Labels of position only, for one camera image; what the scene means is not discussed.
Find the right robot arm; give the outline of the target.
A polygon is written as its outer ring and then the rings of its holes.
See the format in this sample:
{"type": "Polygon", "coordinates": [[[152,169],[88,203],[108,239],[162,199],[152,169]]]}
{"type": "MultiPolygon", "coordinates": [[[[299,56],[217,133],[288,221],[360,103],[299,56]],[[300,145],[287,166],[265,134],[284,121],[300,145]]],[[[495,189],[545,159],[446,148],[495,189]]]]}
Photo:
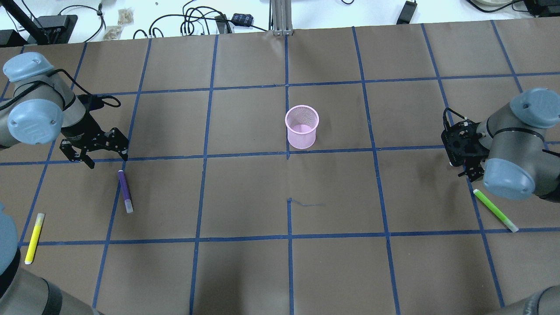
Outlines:
{"type": "Polygon", "coordinates": [[[441,139],[450,165],[463,168],[460,177],[504,199],[559,202],[559,154],[544,148],[546,132],[559,123],[558,93],[524,91],[481,122],[460,115],[450,124],[451,111],[443,112],[441,139]]]}

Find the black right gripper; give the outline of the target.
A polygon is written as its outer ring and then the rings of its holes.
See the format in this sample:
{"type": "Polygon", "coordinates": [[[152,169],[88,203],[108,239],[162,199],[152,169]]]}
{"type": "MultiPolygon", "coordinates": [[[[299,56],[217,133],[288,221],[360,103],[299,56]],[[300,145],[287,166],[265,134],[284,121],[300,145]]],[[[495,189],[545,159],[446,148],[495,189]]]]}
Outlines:
{"type": "Polygon", "coordinates": [[[467,177],[470,182],[480,181],[484,176],[482,162],[490,154],[480,141],[485,136],[478,131],[480,123],[463,120],[451,126],[448,120],[444,120],[443,125],[441,139],[450,165],[464,168],[458,177],[467,177]]]}

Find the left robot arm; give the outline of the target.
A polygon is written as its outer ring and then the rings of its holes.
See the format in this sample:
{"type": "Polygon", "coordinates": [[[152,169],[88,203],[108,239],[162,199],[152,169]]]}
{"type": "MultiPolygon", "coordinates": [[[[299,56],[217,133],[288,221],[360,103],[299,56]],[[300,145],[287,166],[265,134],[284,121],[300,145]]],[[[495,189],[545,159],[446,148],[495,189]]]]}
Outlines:
{"type": "Polygon", "coordinates": [[[14,95],[1,102],[1,149],[19,143],[48,144],[62,134],[59,148],[71,162],[93,169],[95,162],[88,154],[98,150],[113,151],[128,160],[128,138],[116,127],[103,131],[91,115],[104,106],[120,107],[117,98],[94,95],[84,88],[82,94],[74,93],[63,79],[72,76],[56,69],[39,52],[12,57],[3,73],[14,85],[14,95]]]}

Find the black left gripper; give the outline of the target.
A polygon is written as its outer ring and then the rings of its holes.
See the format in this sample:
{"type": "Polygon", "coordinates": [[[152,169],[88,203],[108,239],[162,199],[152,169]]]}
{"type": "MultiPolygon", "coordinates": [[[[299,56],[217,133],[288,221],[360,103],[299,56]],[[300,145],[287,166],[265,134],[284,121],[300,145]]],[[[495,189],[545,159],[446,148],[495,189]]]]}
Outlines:
{"type": "Polygon", "coordinates": [[[77,99],[85,105],[85,114],[77,123],[61,129],[64,139],[59,148],[66,158],[80,160],[94,169],[95,162],[88,156],[88,152],[106,150],[118,152],[122,161],[128,161],[128,138],[116,127],[108,132],[103,131],[90,114],[91,110],[102,109],[104,106],[120,107],[120,100],[112,95],[91,94],[78,95],[77,99]]]}

